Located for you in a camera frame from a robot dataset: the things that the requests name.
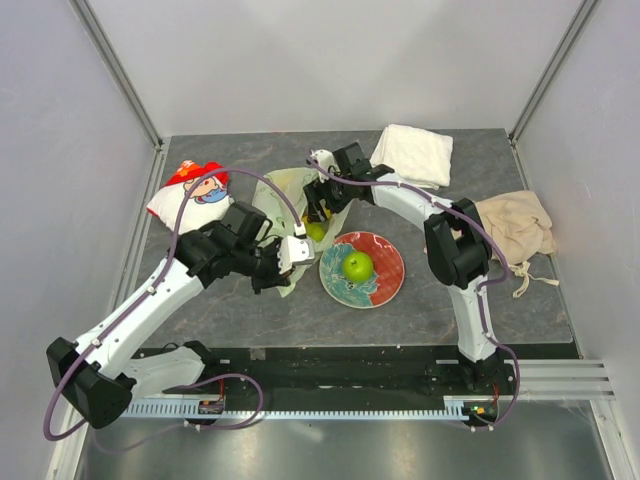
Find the green fake apple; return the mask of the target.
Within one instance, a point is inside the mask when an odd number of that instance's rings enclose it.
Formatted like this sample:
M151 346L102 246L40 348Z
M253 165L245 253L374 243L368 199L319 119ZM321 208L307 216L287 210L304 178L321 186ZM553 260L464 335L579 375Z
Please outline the green fake apple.
M362 251L353 251L343 260L342 273L352 283L367 282L374 275L374 264L371 257Z

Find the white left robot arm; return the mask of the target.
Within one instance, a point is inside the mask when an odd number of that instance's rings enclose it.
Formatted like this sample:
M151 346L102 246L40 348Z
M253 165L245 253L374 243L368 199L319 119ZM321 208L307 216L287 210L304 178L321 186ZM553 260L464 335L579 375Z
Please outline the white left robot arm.
M260 210L236 202L221 219L179 236L148 280L108 318L74 341L59 337L48 346L55 395L101 429L136 398L175 386L215 389L220 371L198 342L146 359L133 355L182 305L231 273L250 278L256 293L287 285L313 252L303 227L260 245L260 231L270 227Z

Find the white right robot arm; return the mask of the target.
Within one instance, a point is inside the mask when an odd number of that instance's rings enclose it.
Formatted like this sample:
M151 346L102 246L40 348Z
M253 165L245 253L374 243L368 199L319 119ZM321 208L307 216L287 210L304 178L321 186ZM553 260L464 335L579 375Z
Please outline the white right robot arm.
M334 152L312 151L306 159L319 178L304 187L309 216L325 220L355 200L391 211L424 233L429 268L448 289L458 330L458 381L477 394L503 368L491 325L487 287L506 280L489 278L489 260L504 255L482 226L473 201L451 201L410 183L391 167L373 166L360 145Z

